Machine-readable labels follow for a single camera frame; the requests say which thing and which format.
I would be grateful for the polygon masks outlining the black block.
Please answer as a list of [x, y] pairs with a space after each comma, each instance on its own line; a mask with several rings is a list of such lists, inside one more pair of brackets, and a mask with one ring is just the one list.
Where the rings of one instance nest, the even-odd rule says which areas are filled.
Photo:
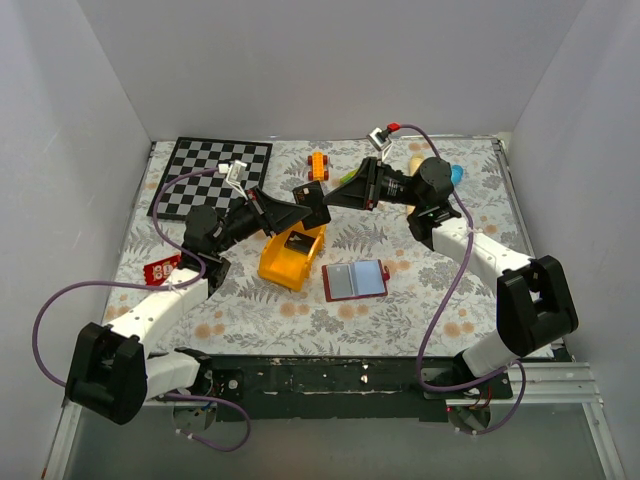
[[298, 231], [291, 231], [284, 243], [284, 247], [303, 255], [307, 255], [313, 248], [315, 241], [315, 237]]

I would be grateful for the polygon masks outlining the yellow plastic bin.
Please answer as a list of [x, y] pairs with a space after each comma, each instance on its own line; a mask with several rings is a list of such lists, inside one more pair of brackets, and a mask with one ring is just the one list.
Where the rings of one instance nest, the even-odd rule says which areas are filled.
[[[293, 291], [300, 291], [309, 277], [313, 262], [324, 247], [326, 225], [306, 230], [298, 222], [283, 233], [271, 237], [261, 253], [258, 275], [270, 282]], [[316, 238], [307, 255], [289, 250], [284, 243], [291, 231], [298, 231]]]

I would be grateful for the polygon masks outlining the red leather card holder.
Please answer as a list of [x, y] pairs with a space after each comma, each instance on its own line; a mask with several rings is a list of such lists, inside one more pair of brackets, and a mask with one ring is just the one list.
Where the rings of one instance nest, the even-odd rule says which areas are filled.
[[352, 291], [350, 297], [332, 299], [330, 297], [327, 280], [327, 267], [322, 266], [323, 286], [327, 302], [347, 301], [364, 298], [386, 297], [388, 295], [387, 283], [390, 279], [389, 269], [380, 260], [359, 260], [346, 264], [350, 269]]

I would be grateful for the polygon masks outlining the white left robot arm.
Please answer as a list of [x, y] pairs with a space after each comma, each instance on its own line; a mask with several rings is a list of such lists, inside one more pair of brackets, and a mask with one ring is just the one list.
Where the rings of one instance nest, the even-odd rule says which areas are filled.
[[311, 213], [308, 206], [277, 200], [260, 188], [233, 200], [226, 217], [211, 206], [193, 207], [180, 261], [168, 279], [125, 314], [105, 325], [89, 323], [78, 334], [66, 398], [118, 425], [131, 421], [146, 400], [172, 390], [205, 398], [213, 377], [196, 354], [181, 350], [155, 357], [156, 345], [224, 283], [230, 263], [223, 252], [257, 231], [280, 234]]

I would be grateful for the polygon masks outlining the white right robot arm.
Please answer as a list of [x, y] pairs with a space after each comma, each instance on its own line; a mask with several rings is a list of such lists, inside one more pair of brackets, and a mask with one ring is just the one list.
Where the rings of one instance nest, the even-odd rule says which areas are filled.
[[412, 207], [414, 239], [459, 263], [489, 287], [496, 299], [496, 328], [459, 352], [450, 370], [422, 387], [475, 397], [513, 362], [574, 332], [579, 325], [561, 263], [533, 258], [478, 232], [441, 158], [424, 160], [413, 175], [375, 157], [364, 159], [354, 176], [325, 196], [328, 206], [372, 210], [379, 202]]

